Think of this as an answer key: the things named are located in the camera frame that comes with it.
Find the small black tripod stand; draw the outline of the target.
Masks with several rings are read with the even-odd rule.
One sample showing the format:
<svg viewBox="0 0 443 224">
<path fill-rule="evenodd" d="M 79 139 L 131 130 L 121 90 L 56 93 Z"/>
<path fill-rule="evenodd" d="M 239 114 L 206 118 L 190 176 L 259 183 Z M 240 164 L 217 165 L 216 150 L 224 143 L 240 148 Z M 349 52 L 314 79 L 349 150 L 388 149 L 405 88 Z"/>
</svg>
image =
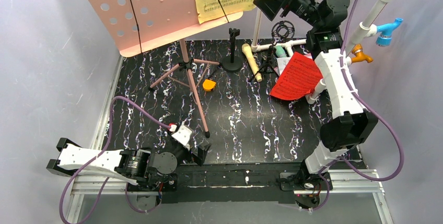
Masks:
<svg viewBox="0 0 443 224">
<path fill-rule="evenodd" d="M 253 71 L 253 77 L 249 78 L 248 82 L 252 82 L 253 79 L 258 78 L 260 74 L 275 74 L 279 78 L 279 74 L 275 71 L 273 64 L 273 58 L 276 56 L 276 46 L 278 43 L 286 43 L 292 40 L 295 35 L 295 28 L 293 23 L 288 20 L 282 20 L 277 22 L 271 30 L 272 43 L 267 51 L 266 58 L 261 60 L 261 65 L 258 71 Z"/>
</svg>

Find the green microphone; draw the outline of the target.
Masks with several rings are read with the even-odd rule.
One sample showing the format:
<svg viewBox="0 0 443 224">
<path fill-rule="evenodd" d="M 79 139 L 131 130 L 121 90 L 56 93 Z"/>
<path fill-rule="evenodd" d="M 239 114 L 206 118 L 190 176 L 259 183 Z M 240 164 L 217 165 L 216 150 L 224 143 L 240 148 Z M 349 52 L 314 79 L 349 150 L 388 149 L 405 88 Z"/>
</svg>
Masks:
<svg viewBox="0 0 443 224">
<path fill-rule="evenodd" d="M 276 55 L 277 58 L 285 58 L 285 57 L 288 57 L 288 55 L 287 55 L 285 49 L 284 49 L 282 46 L 280 46 L 280 45 L 276 45 L 276 46 L 274 47 L 274 49 L 275 49 L 275 55 Z"/>
</svg>

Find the cream yellow microphone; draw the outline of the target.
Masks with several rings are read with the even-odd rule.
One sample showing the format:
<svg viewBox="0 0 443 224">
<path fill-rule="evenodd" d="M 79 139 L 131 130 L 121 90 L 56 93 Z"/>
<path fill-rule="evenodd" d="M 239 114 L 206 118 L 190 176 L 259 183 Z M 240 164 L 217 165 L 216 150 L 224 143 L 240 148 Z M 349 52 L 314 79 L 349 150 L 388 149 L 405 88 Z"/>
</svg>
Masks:
<svg viewBox="0 0 443 224">
<path fill-rule="evenodd" d="M 253 79 L 257 82 L 262 81 L 262 75 L 259 73 L 259 67 L 255 61 L 255 58 L 252 54 L 252 48 L 249 44 L 245 43 L 241 46 L 242 53 L 245 55 L 246 60 L 252 70 Z"/>
</svg>

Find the red sheet music page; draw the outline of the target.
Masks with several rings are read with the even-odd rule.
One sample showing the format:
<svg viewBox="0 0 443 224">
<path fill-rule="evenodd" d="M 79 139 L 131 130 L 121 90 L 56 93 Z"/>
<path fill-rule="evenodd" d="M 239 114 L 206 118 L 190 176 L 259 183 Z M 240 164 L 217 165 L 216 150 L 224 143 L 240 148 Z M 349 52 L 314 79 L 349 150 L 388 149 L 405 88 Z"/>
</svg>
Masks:
<svg viewBox="0 0 443 224">
<path fill-rule="evenodd" d="M 322 74 L 315 62 L 295 52 L 286 62 L 270 96 L 284 101 L 298 100 L 313 92 L 321 78 Z"/>
</svg>

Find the black microphone stand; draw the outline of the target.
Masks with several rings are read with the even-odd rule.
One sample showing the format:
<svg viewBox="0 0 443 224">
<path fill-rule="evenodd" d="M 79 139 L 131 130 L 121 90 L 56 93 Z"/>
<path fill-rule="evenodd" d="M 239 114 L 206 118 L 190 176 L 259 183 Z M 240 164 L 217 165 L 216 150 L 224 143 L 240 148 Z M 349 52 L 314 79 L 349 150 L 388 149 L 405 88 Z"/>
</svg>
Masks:
<svg viewBox="0 0 443 224">
<path fill-rule="evenodd" d="M 237 72 L 242 68 L 242 61 L 236 57 L 236 37 L 240 35 L 240 30 L 229 28 L 230 55 L 222 59 L 221 66 L 227 72 Z"/>
</svg>

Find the pink music stand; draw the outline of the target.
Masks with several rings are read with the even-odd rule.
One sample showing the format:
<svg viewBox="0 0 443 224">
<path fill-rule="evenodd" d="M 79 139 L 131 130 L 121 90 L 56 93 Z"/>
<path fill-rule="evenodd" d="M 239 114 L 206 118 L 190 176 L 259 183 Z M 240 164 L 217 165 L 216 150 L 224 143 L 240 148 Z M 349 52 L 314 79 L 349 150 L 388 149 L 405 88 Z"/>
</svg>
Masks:
<svg viewBox="0 0 443 224">
<path fill-rule="evenodd" d="M 195 0 L 88 0 L 113 38 L 120 54 L 136 56 L 175 41 L 180 42 L 182 61 L 175 68 L 184 68 L 188 86 L 196 105 L 201 107 L 196 83 L 191 72 L 185 44 L 187 37 L 235 21 L 242 12 L 200 23 Z"/>
</svg>

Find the white sheet music page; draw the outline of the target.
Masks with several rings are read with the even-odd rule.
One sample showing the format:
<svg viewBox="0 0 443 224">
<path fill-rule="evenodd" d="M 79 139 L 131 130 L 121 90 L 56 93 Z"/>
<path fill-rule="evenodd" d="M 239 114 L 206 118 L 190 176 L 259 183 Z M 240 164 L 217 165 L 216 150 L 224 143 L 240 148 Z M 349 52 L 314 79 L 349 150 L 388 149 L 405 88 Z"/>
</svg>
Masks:
<svg viewBox="0 0 443 224">
<path fill-rule="evenodd" d="M 296 52 L 292 57 L 279 57 L 277 59 L 277 70 L 280 76 L 285 73 L 299 74 L 309 70 L 312 64 L 312 57 L 309 54 L 303 55 Z"/>
</svg>

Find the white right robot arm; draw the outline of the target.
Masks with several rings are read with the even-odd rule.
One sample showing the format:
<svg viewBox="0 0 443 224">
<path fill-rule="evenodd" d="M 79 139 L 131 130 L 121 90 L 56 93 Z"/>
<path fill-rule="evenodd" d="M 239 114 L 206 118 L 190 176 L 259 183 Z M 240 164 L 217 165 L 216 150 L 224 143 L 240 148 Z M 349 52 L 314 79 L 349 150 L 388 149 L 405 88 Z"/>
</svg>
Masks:
<svg viewBox="0 0 443 224">
<path fill-rule="evenodd" d="M 325 173 L 331 162 L 349 149 L 364 143 L 378 123 L 373 113 L 356 98 L 345 57 L 341 53 L 340 31 L 347 18 L 350 0 L 254 0 L 269 20 L 294 13 L 312 26 L 306 48 L 319 68 L 328 91 L 332 120 L 321 126 L 320 142 L 302 165 L 305 174 Z"/>
</svg>

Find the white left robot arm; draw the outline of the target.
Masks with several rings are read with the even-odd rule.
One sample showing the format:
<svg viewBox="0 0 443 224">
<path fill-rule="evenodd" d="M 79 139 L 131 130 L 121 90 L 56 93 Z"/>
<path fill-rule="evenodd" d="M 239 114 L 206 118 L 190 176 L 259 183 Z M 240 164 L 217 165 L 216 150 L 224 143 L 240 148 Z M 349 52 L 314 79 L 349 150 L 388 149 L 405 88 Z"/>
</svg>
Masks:
<svg viewBox="0 0 443 224">
<path fill-rule="evenodd" d="M 139 186 L 151 191 L 161 183 L 174 185 L 178 175 L 176 169 L 182 164 L 194 163 L 202 166 L 210 143 L 188 148 L 178 141 L 173 141 L 173 148 L 156 153 L 150 148 L 119 149 L 102 152 L 82 148 L 68 138 L 61 138 L 57 143 L 60 152 L 56 159 L 50 159 L 46 168 L 55 175 L 104 176 Z"/>
</svg>

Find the right robot arm base mount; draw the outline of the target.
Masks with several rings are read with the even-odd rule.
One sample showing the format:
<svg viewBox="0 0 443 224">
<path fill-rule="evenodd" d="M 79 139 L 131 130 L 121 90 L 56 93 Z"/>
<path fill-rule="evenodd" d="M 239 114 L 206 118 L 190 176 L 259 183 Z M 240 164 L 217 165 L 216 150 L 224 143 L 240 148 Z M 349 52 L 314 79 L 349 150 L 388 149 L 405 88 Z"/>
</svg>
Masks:
<svg viewBox="0 0 443 224">
<path fill-rule="evenodd" d="M 277 179 L 282 191 L 297 191 L 296 204 L 302 210 L 313 211 L 323 206 L 327 197 L 321 200 L 321 193 L 329 194 L 333 189 L 330 174 L 306 174 L 282 172 Z"/>
</svg>

